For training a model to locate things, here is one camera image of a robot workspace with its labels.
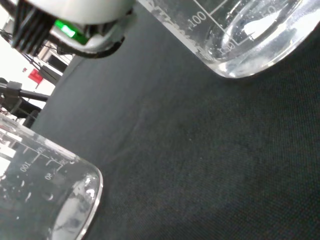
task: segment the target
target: black cable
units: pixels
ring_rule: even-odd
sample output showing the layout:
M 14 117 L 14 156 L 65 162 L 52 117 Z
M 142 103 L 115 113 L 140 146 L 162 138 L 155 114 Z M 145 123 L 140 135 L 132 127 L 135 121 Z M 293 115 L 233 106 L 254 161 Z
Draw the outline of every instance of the black cable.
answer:
M 13 17 L 16 17 L 17 6 L 10 0 L 0 0 L 0 5 Z
M 24 56 L 24 58 L 26 58 L 29 63 L 31 65 L 33 65 L 38 71 L 40 71 L 40 69 L 42 69 L 42 71 L 44 71 L 48 76 L 50 76 L 53 79 L 56 79 L 54 76 L 52 76 L 49 72 L 47 72 L 44 68 L 42 68 L 41 65 L 39 65 L 35 60 L 33 60 L 32 58 L 30 58 L 29 56 L 25 55 L 22 53 L 22 56 Z
M 101 52 L 96 52 L 96 53 L 79 51 L 79 50 L 67 45 L 66 43 L 60 41 L 57 37 L 55 37 L 53 35 L 48 36 L 48 41 L 52 42 L 53 44 L 56 44 L 62 50 L 66 51 L 68 53 L 71 53 L 71 54 L 75 54 L 79 57 L 83 57 L 83 58 L 87 58 L 87 59 L 100 59 L 100 58 L 105 58 L 105 57 L 113 55 L 122 46 L 122 44 L 125 41 L 125 38 L 123 37 L 120 41 L 114 43 L 111 48 L 104 50 L 104 51 L 101 51 Z
M 32 48 L 32 51 L 31 51 L 32 56 L 38 52 L 39 48 L 42 46 L 41 43 L 43 43 L 46 40 L 46 38 L 49 36 L 50 30 L 51 30 L 50 28 L 47 28 L 45 26 L 43 27 L 42 33 L 40 33 L 36 44 Z
M 33 24 L 35 24 L 34 28 L 29 31 L 32 33 L 32 36 L 30 39 L 26 39 L 27 45 L 25 46 L 25 51 L 27 53 L 29 53 L 32 50 L 32 47 L 36 44 L 37 39 L 39 38 L 39 33 L 43 31 L 43 27 L 45 26 L 45 24 L 41 22 L 41 18 L 38 18 Z
M 42 31 L 42 28 L 39 26 L 43 26 L 43 23 L 41 23 L 41 18 L 37 17 L 35 19 L 35 21 L 33 21 L 30 25 L 30 27 L 28 28 L 27 33 L 25 34 L 25 36 L 23 37 L 23 39 L 20 41 L 20 44 L 17 48 L 17 50 L 19 51 L 25 51 L 26 53 L 28 53 L 30 47 L 32 47 L 32 45 L 35 43 L 35 39 L 38 37 L 38 34 L 40 31 Z
M 15 20 L 14 20 L 14 25 L 13 25 L 13 35 L 16 35 L 18 30 L 19 30 L 19 26 L 21 25 L 22 21 L 24 20 L 23 15 L 21 14 L 22 10 L 25 14 L 25 9 L 23 9 L 23 3 L 21 1 L 18 1 L 16 9 L 15 9 Z
M 1 28 L 0 28 L 0 35 L 1 35 L 4 39 L 6 39 L 5 37 L 8 37 L 8 38 L 11 39 L 12 36 L 13 36 L 12 33 L 9 33 L 9 32 L 7 32 L 7 31 L 1 29 Z M 42 44 L 41 47 L 43 47 L 43 48 L 48 48 L 48 49 L 53 49 L 53 50 L 57 50 L 56 47 L 47 46 L 47 45 L 45 45 L 45 44 Z
M 11 41 L 11 46 L 13 48 L 16 48 L 19 44 L 19 42 L 22 40 L 22 37 L 24 36 L 24 34 L 26 33 L 26 31 L 28 31 L 28 27 L 29 27 L 29 22 L 32 21 L 35 17 L 36 17 L 36 13 L 37 10 L 35 8 L 33 8 L 28 15 L 26 16 L 26 18 L 23 20 L 22 24 L 19 27 L 18 32 L 15 34 L 13 34 L 13 38 Z
M 6 40 L 7 42 L 10 42 L 12 39 L 12 34 L 0 29 L 0 35 L 1 37 Z

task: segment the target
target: white device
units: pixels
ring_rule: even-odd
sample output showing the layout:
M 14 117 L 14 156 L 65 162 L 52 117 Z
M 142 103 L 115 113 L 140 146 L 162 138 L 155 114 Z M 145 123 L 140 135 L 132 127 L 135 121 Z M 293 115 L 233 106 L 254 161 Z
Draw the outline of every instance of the white device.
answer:
M 135 2 L 0 0 L 0 4 L 15 19 L 11 41 L 13 48 L 35 55 L 40 44 L 36 39 L 45 37 L 65 52 L 87 58 L 106 57 L 120 47 L 127 29 L 134 22 L 132 9 Z
M 27 0 L 59 19 L 77 24 L 105 24 L 123 18 L 135 0 Z

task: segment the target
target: measurement marking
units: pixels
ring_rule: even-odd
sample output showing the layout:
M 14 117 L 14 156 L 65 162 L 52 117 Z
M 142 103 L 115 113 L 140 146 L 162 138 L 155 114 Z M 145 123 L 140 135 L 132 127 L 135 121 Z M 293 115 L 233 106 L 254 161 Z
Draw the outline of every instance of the measurement marking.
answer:
M 23 154 L 25 154 L 28 151 L 29 147 L 26 147 L 25 150 L 23 151 Z
M 60 169 L 62 169 L 64 167 L 64 165 L 61 165 L 60 167 L 57 168 L 56 172 L 59 172 Z
M 238 46 L 240 46 L 241 44 L 243 44 L 244 42 L 246 42 L 247 40 L 249 40 L 251 38 L 251 36 L 255 34 L 255 32 L 251 33 L 246 39 L 242 40 Z
M 50 173 L 47 173 L 45 176 L 44 176 L 44 178 L 45 179 L 47 179 L 47 180 L 51 180 L 52 179 L 52 174 L 50 174 Z
M 5 134 L 5 136 L 7 136 L 8 138 L 14 140 L 14 142 L 12 143 L 12 145 L 14 145 L 14 144 L 17 142 L 17 140 L 16 140 L 14 137 L 12 137 L 12 136 L 10 136 L 10 135 L 8 135 L 8 134 Z M 21 143 L 21 142 L 19 142 L 19 144 L 21 144 L 22 146 L 25 146 L 26 148 L 30 148 L 30 147 L 28 147 L 27 145 L 24 145 L 24 144 Z
M 51 162 L 54 162 L 55 160 L 49 160 L 45 165 L 48 166 Z
M 12 144 L 11 144 L 11 145 L 9 145 L 9 148 L 11 148 L 11 149 L 12 149 L 12 147 L 16 144 L 16 142 L 17 142 L 16 140 L 15 140 L 15 141 L 13 141 L 13 142 L 12 142 Z
M 219 6 L 217 6 L 212 12 L 210 12 L 210 15 L 214 14 L 219 8 L 221 8 L 228 0 L 224 0 Z
M 198 3 L 197 0 L 193 0 L 193 1 L 199 6 L 199 8 L 201 8 L 201 9 L 208 15 L 209 18 L 211 18 L 211 20 L 212 20 L 215 24 L 217 24 L 217 26 L 218 26 L 226 35 L 229 36 L 229 38 L 230 38 L 237 46 L 239 46 L 239 44 L 224 30 L 224 28 L 223 28 L 222 26 L 220 26 L 220 24 L 207 12 L 207 10 L 205 10 L 204 7 L 201 6 L 200 3 Z
M 37 159 L 38 159 L 38 157 L 40 157 L 40 153 L 38 153 L 38 155 L 32 160 L 32 162 L 31 163 L 34 163 L 35 161 L 37 161 Z

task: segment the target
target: dark gray fabric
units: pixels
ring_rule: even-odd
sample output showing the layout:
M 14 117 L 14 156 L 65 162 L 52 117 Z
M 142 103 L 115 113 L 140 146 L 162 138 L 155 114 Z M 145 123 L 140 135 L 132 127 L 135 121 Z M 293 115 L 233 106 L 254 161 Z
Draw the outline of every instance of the dark gray fabric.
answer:
M 34 126 L 103 172 L 87 239 L 320 239 L 316 33 L 231 80 L 137 12 L 115 55 L 75 58 Z

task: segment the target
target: green led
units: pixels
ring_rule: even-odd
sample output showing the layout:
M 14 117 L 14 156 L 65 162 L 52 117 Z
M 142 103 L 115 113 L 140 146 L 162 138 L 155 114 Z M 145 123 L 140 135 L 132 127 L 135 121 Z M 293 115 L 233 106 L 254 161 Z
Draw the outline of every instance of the green led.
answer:
M 88 42 L 88 39 L 83 36 L 82 33 L 79 32 L 79 30 L 71 23 L 62 20 L 56 20 L 54 25 L 63 33 L 65 33 L 69 38 L 76 40 L 78 43 L 85 45 Z

